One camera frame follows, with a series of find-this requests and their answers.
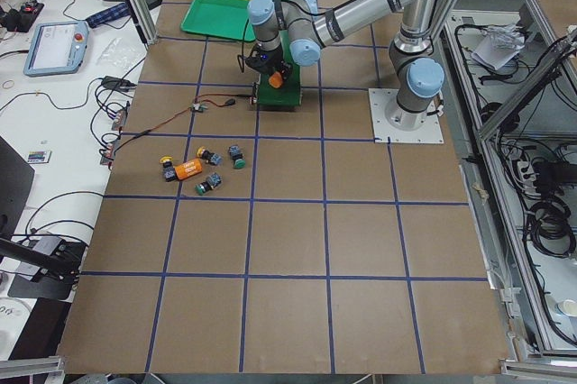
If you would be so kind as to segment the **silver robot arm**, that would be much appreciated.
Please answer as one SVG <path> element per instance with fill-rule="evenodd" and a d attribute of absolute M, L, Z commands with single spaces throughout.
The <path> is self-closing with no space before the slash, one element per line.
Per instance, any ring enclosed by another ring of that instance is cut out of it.
<path fill-rule="evenodd" d="M 282 87 L 294 66 L 316 64 L 321 50 L 342 41 L 389 14 L 401 12 L 402 22 L 389 47 L 389 58 L 400 82 L 385 107 L 393 127 L 420 128 L 432 100 L 444 84 L 444 69 L 432 57 L 435 40 L 456 0 L 348 0 L 322 13 L 316 0 L 250 0 L 248 23 L 255 44 L 239 55 L 241 67 L 268 76 Z"/>

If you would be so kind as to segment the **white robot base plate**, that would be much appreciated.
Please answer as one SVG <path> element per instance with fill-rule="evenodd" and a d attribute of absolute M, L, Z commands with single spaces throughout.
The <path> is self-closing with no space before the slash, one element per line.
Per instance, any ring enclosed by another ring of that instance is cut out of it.
<path fill-rule="evenodd" d="M 439 113 L 432 98 L 427 110 L 409 113 L 397 103 L 396 88 L 368 90 L 373 140 L 376 143 L 443 144 Z"/>

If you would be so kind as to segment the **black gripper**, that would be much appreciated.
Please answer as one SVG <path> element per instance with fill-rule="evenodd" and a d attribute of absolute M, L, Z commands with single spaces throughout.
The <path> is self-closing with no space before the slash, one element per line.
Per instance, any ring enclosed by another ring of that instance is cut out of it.
<path fill-rule="evenodd" d="M 265 50 L 260 44 L 255 43 L 250 54 L 245 58 L 245 64 L 261 74 L 268 76 L 280 73 L 283 78 L 289 78 L 293 71 L 293 65 L 284 59 L 282 45 L 273 50 Z"/>

